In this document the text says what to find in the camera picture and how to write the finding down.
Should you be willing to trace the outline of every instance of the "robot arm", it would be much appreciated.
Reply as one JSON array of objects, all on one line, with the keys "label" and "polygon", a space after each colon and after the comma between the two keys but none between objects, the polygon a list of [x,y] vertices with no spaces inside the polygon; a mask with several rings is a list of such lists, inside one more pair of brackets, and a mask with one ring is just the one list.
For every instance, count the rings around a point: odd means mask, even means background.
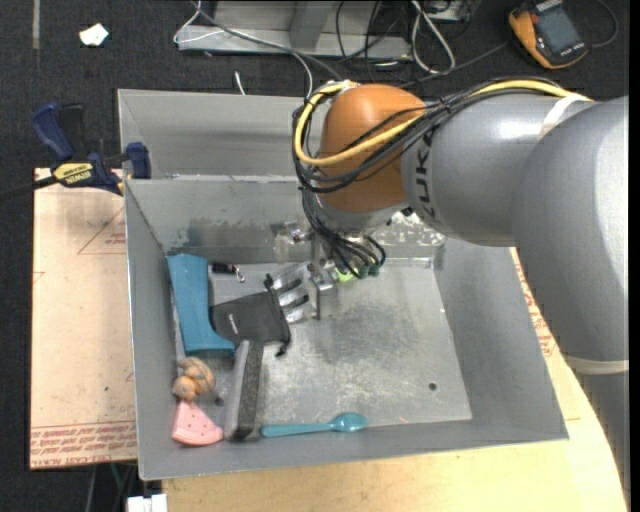
[{"label": "robot arm", "polygon": [[[305,154],[309,118],[328,100],[319,152]],[[448,237],[518,249],[630,503],[628,117],[628,98],[598,103],[538,80],[431,104],[345,82],[296,113],[293,157],[311,225],[345,271],[381,264],[369,255],[376,227],[401,210]]]}]

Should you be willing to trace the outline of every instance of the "orange device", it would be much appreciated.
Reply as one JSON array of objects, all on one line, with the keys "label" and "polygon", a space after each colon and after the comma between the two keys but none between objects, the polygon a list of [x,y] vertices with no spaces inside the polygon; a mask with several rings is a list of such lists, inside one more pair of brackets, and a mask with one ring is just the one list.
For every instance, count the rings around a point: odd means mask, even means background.
[{"label": "orange device", "polygon": [[587,53],[562,0],[529,0],[509,14],[509,24],[524,49],[545,68],[570,66]]}]

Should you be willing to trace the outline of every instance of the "table surface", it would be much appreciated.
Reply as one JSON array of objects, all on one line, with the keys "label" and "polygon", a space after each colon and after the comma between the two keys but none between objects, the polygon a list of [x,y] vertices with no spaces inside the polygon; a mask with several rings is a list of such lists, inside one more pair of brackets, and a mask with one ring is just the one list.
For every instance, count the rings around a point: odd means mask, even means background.
[{"label": "table surface", "polygon": [[[135,457],[123,226],[113,194],[36,193],[34,470]],[[626,511],[602,428],[524,291],[569,440],[166,480],[169,510]],[[78,315],[91,300],[113,316]]]}]

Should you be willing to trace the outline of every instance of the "cable bundle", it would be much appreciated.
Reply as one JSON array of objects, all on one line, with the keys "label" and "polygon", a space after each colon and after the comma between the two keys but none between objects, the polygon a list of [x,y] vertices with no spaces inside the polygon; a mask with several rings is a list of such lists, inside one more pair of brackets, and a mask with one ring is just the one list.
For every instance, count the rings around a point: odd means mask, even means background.
[{"label": "cable bundle", "polygon": [[[312,156],[308,148],[308,136],[313,113],[319,105],[331,101],[347,89],[358,86],[359,84],[348,80],[329,82],[314,91],[311,97],[305,100],[304,104],[293,114],[292,157],[301,184],[303,209],[311,228],[325,241],[332,255],[338,258],[343,267],[359,279],[366,277],[366,275],[377,274],[386,258],[383,248],[370,236],[364,237],[364,240],[370,244],[368,246],[349,240],[343,234],[330,229],[315,213],[314,194],[330,194],[348,187],[356,181],[371,178],[387,167],[391,161],[399,158],[426,133],[437,129],[448,117],[478,101],[493,96],[522,92],[550,94],[558,97],[575,94],[562,89],[554,82],[539,78],[489,81],[440,98],[436,102],[425,103],[423,107],[396,112],[348,143],[340,152],[325,157]],[[421,112],[420,115],[412,119],[395,126],[389,126],[392,121],[410,111]],[[369,156],[353,170],[334,176],[327,176],[322,171],[323,166],[345,162],[350,158],[361,156],[365,152]]]}]

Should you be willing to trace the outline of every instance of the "gray robot arm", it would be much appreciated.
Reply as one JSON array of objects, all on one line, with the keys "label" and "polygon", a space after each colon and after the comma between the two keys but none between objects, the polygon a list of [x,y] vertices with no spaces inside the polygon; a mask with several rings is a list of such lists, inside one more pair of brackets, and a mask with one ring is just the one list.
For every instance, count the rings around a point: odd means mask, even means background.
[{"label": "gray robot arm", "polygon": [[[420,138],[400,158],[389,153],[385,168],[349,182],[345,176],[378,155],[375,145],[368,153],[353,149],[367,130],[391,119],[390,112],[401,116],[394,123],[411,124],[428,107],[389,86],[332,87],[339,95],[324,121],[320,160],[307,159],[319,172],[305,178],[298,166],[303,185],[320,180],[308,187],[313,215],[332,234],[366,240],[410,207],[448,237],[516,247],[542,314],[601,420],[630,506],[628,98],[592,102],[517,87],[489,94],[414,130]],[[368,140],[379,132],[372,133]],[[347,150],[355,156],[341,159]],[[328,176],[341,177],[344,187],[323,189]]]},{"label": "gray robot arm", "polygon": [[562,101],[513,95],[462,111],[405,155],[404,188],[448,236],[518,249],[630,504],[629,99]]}]

